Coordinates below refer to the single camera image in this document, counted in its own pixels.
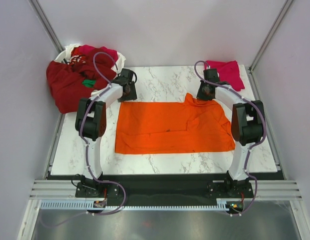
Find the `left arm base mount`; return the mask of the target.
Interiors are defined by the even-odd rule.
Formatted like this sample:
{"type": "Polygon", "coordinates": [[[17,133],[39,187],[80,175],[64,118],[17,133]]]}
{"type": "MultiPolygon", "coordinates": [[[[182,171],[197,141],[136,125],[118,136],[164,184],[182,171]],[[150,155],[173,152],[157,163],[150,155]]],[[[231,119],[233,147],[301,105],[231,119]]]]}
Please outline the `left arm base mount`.
{"type": "Polygon", "coordinates": [[[71,180],[71,184],[76,188],[75,197],[77,198],[104,198],[104,199],[118,199],[123,197],[123,191],[114,183],[100,183],[93,179],[89,179],[84,175],[75,175],[78,183],[71,180]]]}

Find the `orange t shirt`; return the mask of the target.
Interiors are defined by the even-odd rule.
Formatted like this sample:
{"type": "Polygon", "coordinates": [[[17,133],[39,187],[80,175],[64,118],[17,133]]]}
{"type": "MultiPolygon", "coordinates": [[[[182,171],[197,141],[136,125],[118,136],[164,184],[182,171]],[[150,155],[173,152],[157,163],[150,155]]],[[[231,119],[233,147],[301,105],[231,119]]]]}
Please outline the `orange t shirt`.
{"type": "Polygon", "coordinates": [[[184,102],[123,102],[115,152],[124,155],[219,153],[235,149],[222,106],[185,95],[184,102]]]}

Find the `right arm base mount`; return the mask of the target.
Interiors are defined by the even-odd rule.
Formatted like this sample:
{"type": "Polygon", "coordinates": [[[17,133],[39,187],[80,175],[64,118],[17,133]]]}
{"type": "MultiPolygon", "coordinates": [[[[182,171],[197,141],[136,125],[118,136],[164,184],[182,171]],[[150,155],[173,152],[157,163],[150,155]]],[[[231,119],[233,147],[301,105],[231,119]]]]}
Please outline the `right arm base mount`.
{"type": "Polygon", "coordinates": [[[209,181],[207,183],[208,196],[212,199],[242,199],[254,196],[252,185],[248,180],[209,181]]]}

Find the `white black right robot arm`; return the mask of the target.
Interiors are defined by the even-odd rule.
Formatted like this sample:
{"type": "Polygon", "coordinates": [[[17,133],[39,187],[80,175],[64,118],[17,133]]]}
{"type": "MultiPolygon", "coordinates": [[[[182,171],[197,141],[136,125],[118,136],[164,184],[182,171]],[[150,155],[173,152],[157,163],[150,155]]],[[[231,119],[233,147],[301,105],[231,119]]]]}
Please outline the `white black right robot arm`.
{"type": "Polygon", "coordinates": [[[249,177],[251,150],[266,138],[264,106],[262,101],[249,100],[235,91],[227,82],[220,81],[215,68],[205,69],[203,76],[199,78],[198,99],[204,101],[215,99],[232,110],[231,134],[235,141],[235,151],[228,170],[231,180],[224,184],[224,191],[228,196],[235,197],[242,191],[239,181],[249,177]]]}

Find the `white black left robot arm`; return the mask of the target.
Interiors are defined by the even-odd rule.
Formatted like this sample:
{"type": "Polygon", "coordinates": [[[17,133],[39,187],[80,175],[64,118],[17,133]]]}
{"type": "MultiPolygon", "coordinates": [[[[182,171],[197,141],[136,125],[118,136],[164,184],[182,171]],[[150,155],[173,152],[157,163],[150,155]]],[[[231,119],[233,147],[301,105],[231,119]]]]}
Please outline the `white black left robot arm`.
{"type": "Polygon", "coordinates": [[[104,89],[98,90],[90,98],[82,98],[76,115],[75,129],[84,142],[85,167],[83,175],[92,179],[87,191],[94,197],[104,192],[102,167],[100,163],[100,144],[107,127],[107,108],[114,102],[134,101],[137,99],[135,83],[137,75],[134,71],[124,68],[118,77],[104,89]]]}

